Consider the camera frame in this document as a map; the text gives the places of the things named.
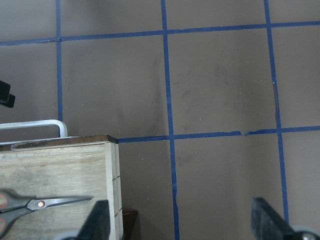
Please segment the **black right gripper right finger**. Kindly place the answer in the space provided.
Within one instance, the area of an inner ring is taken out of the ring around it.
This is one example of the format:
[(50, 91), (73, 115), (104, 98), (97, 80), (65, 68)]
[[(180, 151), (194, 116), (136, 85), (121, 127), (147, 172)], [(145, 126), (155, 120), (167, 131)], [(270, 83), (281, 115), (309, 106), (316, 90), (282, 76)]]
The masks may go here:
[(295, 231), (262, 197), (251, 200), (251, 231), (256, 240), (292, 240)]

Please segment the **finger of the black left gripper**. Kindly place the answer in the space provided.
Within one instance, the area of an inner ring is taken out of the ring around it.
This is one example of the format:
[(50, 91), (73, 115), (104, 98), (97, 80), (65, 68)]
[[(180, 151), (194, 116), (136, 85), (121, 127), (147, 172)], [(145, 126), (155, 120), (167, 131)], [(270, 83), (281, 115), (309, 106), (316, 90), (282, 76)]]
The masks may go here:
[(10, 94), (11, 85), (0, 81), (0, 105), (7, 107), (7, 108), (13, 108), (15, 105), (15, 99), (16, 97), (12, 94)]

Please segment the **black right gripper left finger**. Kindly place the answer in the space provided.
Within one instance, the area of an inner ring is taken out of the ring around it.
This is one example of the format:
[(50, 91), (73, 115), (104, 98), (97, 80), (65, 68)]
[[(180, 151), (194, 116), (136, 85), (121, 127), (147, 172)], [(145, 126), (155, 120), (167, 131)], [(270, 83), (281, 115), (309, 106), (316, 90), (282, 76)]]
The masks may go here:
[(80, 229), (78, 240), (108, 240), (111, 234), (108, 200), (98, 200)]

